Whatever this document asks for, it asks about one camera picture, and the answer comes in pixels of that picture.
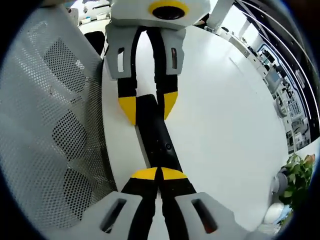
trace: desk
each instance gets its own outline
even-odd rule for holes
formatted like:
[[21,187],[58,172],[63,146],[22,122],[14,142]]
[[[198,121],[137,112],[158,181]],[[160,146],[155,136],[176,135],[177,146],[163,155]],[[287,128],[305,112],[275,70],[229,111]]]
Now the desk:
[[223,30],[222,28],[219,28],[216,32],[218,36],[221,38],[229,41],[232,43],[242,54],[250,60],[250,62],[253,64],[254,68],[257,69],[257,71],[260,73],[262,78],[264,78],[268,71],[264,67],[264,65],[261,63],[260,59],[256,57],[249,49],[246,44],[244,44],[238,37],[233,35],[231,32],[227,32]]
[[281,83],[280,86],[278,87],[278,89],[276,90],[276,95],[279,96],[278,98],[281,100],[283,107],[285,108],[286,113],[287,113],[286,116],[282,117],[282,121],[283,121],[283,125],[284,125],[284,129],[285,129],[286,134],[292,136],[292,145],[290,145],[290,140],[289,140],[290,137],[287,137],[288,152],[290,154],[292,154],[293,152],[297,151],[297,145],[296,145],[295,133],[292,128],[292,117],[291,117],[290,109],[289,109],[289,105],[288,105],[290,98],[289,98],[287,92],[282,92],[282,89],[284,89],[284,88],[285,87]]
[[[183,171],[198,192],[207,192],[254,230],[269,207],[273,176],[285,164],[283,123],[262,77],[230,42],[190,26],[183,44],[179,97],[166,120]],[[119,190],[146,167],[136,129],[118,105],[117,82],[102,76],[106,146]],[[155,94],[151,43],[142,33],[137,46],[138,95]],[[157,205],[149,239],[166,239]]]

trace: black strip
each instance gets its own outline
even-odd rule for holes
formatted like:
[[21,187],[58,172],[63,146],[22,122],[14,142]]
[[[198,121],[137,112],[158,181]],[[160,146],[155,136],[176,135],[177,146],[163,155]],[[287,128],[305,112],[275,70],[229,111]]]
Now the black strip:
[[166,75],[158,80],[157,91],[168,94],[178,91],[178,75]]
[[107,234],[111,233],[112,228],[121,212],[121,210],[124,208],[124,205],[126,204],[127,200],[125,199],[118,199],[115,203],[116,206],[113,209],[112,213],[110,214],[108,219],[105,219],[105,223],[102,225],[101,230]]
[[177,50],[175,48],[171,48],[171,54],[172,54],[172,68],[177,69],[178,68]]
[[158,84],[167,73],[166,48],[161,36],[160,28],[148,27],[146,31],[153,49],[154,80]]
[[131,47],[131,57],[130,57],[131,77],[118,78],[117,80],[119,98],[137,96],[136,88],[138,87],[138,83],[137,83],[137,73],[136,73],[136,53],[137,53],[137,46],[138,46],[140,35],[144,30],[145,30],[144,27],[139,27],[133,38],[132,47]]
[[182,172],[164,117],[160,114],[155,96],[152,94],[137,98],[136,124],[150,166]]
[[132,220],[128,240],[148,239],[155,212],[155,199],[143,198]]
[[204,203],[200,199],[193,200],[191,203],[201,219],[205,232],[211,234],[216,231],[218,229],[217,224]]
[[159,189],[162,199],[197,193],[188,178],[161,181]]
[[103,8],[103,7],[110,7],[110,4],[104,4],[104,5],[100,5],[100,6],[95,6],[92,9],[99,9],[99,8]]
[[170,240],[189,240],[184,216],[174,198],[162,199],[162,215]]
[[105,35],[103,34],[103,32],[102,31],[88,32],[84,34],[84,36],[92,45],[96,53],[99,54],[100,56],[102,53],[102,50],[104,49],[104,44],[105,44]]
[[157,197],[158,186],[154,180],[130,178],[121,192],[155,199]]
[[158,103],[158,112],[162,119],[165,118],[165,96],[162,91],[156,91],[156,101]]

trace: potted plant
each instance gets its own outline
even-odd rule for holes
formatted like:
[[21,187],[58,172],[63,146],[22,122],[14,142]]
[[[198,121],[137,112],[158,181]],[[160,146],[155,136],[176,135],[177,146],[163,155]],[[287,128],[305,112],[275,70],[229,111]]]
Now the potted plant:
[[279,196],[279,200],[289,205],[293,211],[307,196],[314,163],[315,155],[307,155],[305,159],[302,159],[294,153],[280,171],[287,177],[287,188]]

